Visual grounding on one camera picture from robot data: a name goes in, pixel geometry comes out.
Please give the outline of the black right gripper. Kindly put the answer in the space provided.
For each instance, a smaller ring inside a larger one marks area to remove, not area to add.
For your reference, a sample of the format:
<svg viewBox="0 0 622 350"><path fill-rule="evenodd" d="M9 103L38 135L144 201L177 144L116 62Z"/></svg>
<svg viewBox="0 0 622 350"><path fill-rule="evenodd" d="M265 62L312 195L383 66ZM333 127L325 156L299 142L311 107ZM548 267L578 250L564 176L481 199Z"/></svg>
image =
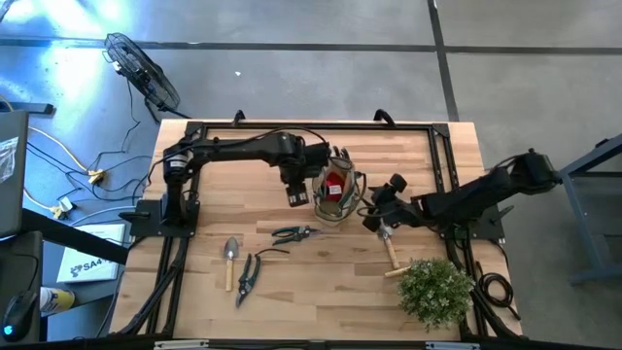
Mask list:
<svg viewBox="0 0 622 350"><path fill-rule="evenodd" d="M414 207L397 196L406 186L405 179L395 173L383 186L368 187L370 201L364 202L363 226L370 231L377 231L381 226L413 226Z"/></svg>

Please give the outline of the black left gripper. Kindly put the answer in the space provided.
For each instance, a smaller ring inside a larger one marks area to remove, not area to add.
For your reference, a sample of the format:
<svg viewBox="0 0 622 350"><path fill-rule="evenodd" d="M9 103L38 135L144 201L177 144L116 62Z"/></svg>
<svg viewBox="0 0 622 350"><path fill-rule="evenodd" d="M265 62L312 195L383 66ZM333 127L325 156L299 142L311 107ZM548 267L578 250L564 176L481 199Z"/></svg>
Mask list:
<svg viewBox="0 0 622 350"><path fill-rule="evenodd" d="M328 143L298 146L292 156L286 156L279 161L281 181L286 185L288 202L291 207L297 207L309 202L305 181L318 177L328 166L330 148ZM353 164L349 152L337 146L332 147L331 161L341 161L344 158L350 165Z"/></svg>

